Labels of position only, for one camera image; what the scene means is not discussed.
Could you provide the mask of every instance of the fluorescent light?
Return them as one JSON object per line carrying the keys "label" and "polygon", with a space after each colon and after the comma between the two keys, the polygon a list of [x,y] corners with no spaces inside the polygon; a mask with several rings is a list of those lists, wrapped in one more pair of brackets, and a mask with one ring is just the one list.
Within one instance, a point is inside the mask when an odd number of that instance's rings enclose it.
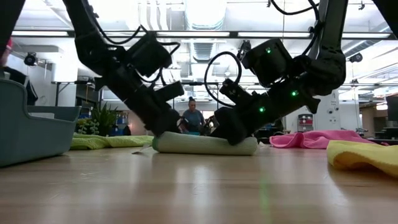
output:
{"label": "fluorescent light", "polygon": [[238,37],[310,37],[304,32],[238,32]]}
{"label": "fluorescent light", "polygon": [[181,40],[181,43],[184,44],[226,44],[226,40],[206,40],[206,39],[190,39],[190,40]]}
{"label": "fluorescent light", "polygon": [[186,31],[186,32],[158,32],[158,37],[228,37],[229,32],[214,31]]}
{"label": "fluorescent light", "polygon": [[376,110],[387,110],[388,106],[387,105],[377,105]]}
{"label": "fluorescent light", "polygon": [[68,37],[68,32],[66,31],[12,31],[13,36],[37,36],[37,37]]}
{"label": "fluorescent light", "polygon": [[389,33],[343,33],[343,38],[358,38],[358,39],[383,39],[389,37]]}
{"label": "fluorescent light", "polygon": [[[108,37],[130,37],[133,35],[135,31],[130,32],[105,32]],[[136,37],[143,37],[146,33],[145,32],[138,32]]]}
{"label": "fluorescent light", "polygon": [[118,102],[122,102],[121,100],[119,100],[119,99],[102,99],[103,101],[118,101]]}

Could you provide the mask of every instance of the blue shirt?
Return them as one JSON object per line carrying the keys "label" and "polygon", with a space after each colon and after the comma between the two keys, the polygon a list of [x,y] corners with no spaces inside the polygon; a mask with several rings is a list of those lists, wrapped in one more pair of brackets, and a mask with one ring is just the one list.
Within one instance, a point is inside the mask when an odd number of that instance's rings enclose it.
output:
{"label": "blue shirt", "polygon": [[182,116],[187,119],[187,129],[190,132],[199,132],[200,128],[205,124],[203,114],[198,110],[195,110],[194,112],[186,110]]}

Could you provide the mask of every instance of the gray plastic bin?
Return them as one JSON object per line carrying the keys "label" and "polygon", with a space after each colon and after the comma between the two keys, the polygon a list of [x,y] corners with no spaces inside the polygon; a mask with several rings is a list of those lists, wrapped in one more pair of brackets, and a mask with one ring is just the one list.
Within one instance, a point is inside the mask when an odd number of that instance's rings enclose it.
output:
{"label": "gray plastic bin", "polygon": [[[24,86],[0,80],[0,167],[70,149],[80,107],[26,106],[26,99]],[[52,113],[54,119],[29,113]]]}

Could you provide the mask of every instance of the black cable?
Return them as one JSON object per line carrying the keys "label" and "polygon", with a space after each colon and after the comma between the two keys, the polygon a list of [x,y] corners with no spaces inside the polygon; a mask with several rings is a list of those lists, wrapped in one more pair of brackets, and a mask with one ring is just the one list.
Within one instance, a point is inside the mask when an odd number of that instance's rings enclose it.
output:
{"label": "black cable", "polygon": [[271,3],[272,3],[272,5],[276,8],[276,10],[278,10],[280,13],[282,13],[282,14],[285,15],[285,16],[294,16],[294,15],[297,15],[297,14],[300,14],[300,13],[303,13],[303,12],[307,12],[307,11],[313,9],[313,7],[311,6],[311,7],[308,7],[308,8],[306,8],[306,9],[302,9],[302,10],[295,11],[295,12],[285,12],[283,9],[281,9],[281,8],[275,3],[274,0],[271,0]]}
{"label": "black cable", "polygon": [[149,80],[146,80],[145,78],[143,78],[142,76],[140,76],[140,75],[138,75],[138,78],[141,80],[141,81],[143,81],[143,82],[146,82],[146,83],[155,83],[157,80],[159,80],[159,78],[161,78],[161,77],[163,77],[163,68],[161,67],[160,69],[159,69],[159,73],[157,74],[157,76],[153,79],[153,80],[151,80],[151,81],[149,81]]}
{"label": "black cable", "polygon": [[160,76],[160,80],[161,80],[163,86],[166,86],[166,85],[167,85],[167,84],[166,84],[166,81],[164,80],[163,75]]}
{"label": "black cable", "polygon": [[216,102],[218,102],[219,104],[221,104],[221,105],[223,105],[223,106],[233,107],[234,105],[230,105],[230,104],[224,103],[224,102],[222,102],[221,100],[217,99],[217,97],[216,97],[214,94],[212,94],[212,92],[210,91],[209,86],[208,86],[208,84],[207,84],[207,74],[208,74],[208,72],[209,72],[210,66],[213,64],[213,62],[214,62],[217,58],[219,58],[220,56],[223,56],[223,55],[229,55],[229,56],[231,56],[232,58],[234,58],[234,60],[235,60],[235,62],[236,62],[236,65],[238,66],[238,76],[236,77],[234,83],[235,83],[235,84],[238,84],[238,83],[240,82],[241,77],[242,77],[242,65],[241,65],[241,62],[239,61],[239,59],[237,58],[237,56],[236,56],[234,53],[231,53],[231,52],[221,52],[221,53],[218,53],[218,54],[216,54],[216,56],[214,56],[214,57],[210,60],[209,64],[207,65],[206,71],[205,71],[205,78],[204,78],[204,81],[203,81],[203,82],[204,82],[204,84],[205,84],[205,88],[206,88],[207,93],[208,93]]}
{"label": "black cable", "polygon": [[98,21],[97,21],[97,18],[94,16],[93,12],[91,13],[91,17],[93,18],[94,23],[95,23],[95,26],[97,27],[97,29],[99,30],[99,32],[102,34],[102,36],[103,36],[109,43],[114,44],[114,45],[122,45],[122,44],[126,44],[126,43],[130,42],[133,38],[136,37],[136,35],[139,33],[139,31],[140,31],[141,29],[142,29],[145,33],[148,33],[148,31],[145,29],[145,27],[142,26],[142,25],[140,25],[140,26],[136,29],[136,31],[134,31],[134,33],[133,33],[130,37],[128,37],[126,40],[122,40],[122,41],[119,41],[119,42],[118,42],[118,41],[114,41],[114,40],[110,39],[110,38],[108,37],[108,35],[106,35],[105,31],[101,28],[100,24],[99,24]]}
{"label": "black cable", "polygon": [[175,45],[174,49],[170,51],[170,55],[172,55],[174,52],[176,52],[176,51],[180,48],[180,46],[181,46],[181,44],[178,43],[178,42],[167,42],[167,43],[165,43],[165,42],[159,42],[159,43],[160,43],[162,46],[173,46],[173,45]]}
{"label": "black cable", "polygon": [[310,41],[309,45],[307,46],[307,48],[303,51],[302,55],[306,55],[308,53],[308,51],[310,51],[310,49],[314,45],[315,41],[317,40],[317,38],[319,36],[319,31],[320,31],[320,27],[319,26],[321,26],[319,10],[317,8],[317,5],[314,3],[313,0],[308,0],[308,2],[311,4],[311,7],[312,7],[312,9],[314,11],[316,25],[314,27],[314,32],[313,32],[311,41]]}
{"label": "black cable", "polygon": [[303,12],[307,12],[307,11],[309,11],[309,10],[311,10],[311,9],[314,10],[314,13],[315,13],[315,20],[316,20],[316,22],[317,22],[317,25],[316,25],[315,28],[314,28],[315,30],[314,30],[314,33],[313,33],[313,35],[312,35],[312,38],[311,38],[311,41],[310,41],[309,45],[307,46],[307,48],[306,48],[306,49],[303,51],[303,53],[302,53],[302,55],[306,55],[306,54],[308,53],[308,51],[310,51],[310,49],[312,48],[312,46],[314,45],[315,41],[317,40],[317,38],[318,38],[318,36],[319,36],[319,30],[320,30],[319,26],[321,25],[321,24],[320,24],[319,10],[318,10],[318,8],[317,8],[317,6],[319,6],[319,3],[315,4],[313,0],[308,0],[308,2],[310,3],[311,7],[308,7],[308,8],[306,8],[306,9],[302,9],[302,10],[299,10],[299,11],[296,11],[296,12],[285,12],[283,9],[281,9],[281,8],[275,3],[274,0],[270,0],[270,1],[271,1],[272,5],[276,8],[276,10],[278,10],[280,13],[282,13],[283,15],[286,15],[286,16],[297,15],[297,14],[300,14],[300,13],[303,13]]}

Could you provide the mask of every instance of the pink towel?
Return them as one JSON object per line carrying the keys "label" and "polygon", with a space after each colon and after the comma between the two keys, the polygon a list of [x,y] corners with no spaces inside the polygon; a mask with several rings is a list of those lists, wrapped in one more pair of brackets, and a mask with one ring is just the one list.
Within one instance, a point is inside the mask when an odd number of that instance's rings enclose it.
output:
{"label": "pink towel", "polygon": [[303,149],[326,149],[329,140],[343,140],[353,142],[372,143],[361,138],[354,131],[349,130],[324,130],[309,131],[306,133],[286,134],[283,136],[272,136],[269,142],[278,148],[299,147]]}

